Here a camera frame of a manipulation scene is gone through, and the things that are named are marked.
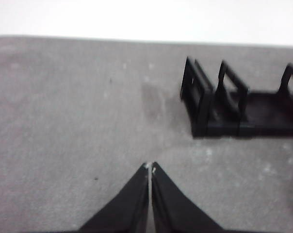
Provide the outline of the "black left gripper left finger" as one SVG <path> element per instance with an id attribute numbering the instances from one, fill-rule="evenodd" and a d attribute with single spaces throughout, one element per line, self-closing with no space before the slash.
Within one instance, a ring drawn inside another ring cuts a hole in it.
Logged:
<path id="1" fill-rule="evenodd" d="M 148 165 L 143 163 L 117 195 L 79 228 L 79 232 L 145 233 L 148 205 Z"/>

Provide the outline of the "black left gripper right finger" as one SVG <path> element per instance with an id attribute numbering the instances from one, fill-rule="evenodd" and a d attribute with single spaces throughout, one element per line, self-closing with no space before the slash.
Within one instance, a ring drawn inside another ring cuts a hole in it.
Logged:
<path id="1" fill-rule="evenodd" d="M 188 199 L 157 163 L 152 164 L 152 207 L 158 233 L 219 233 L 222 227 Z"/>

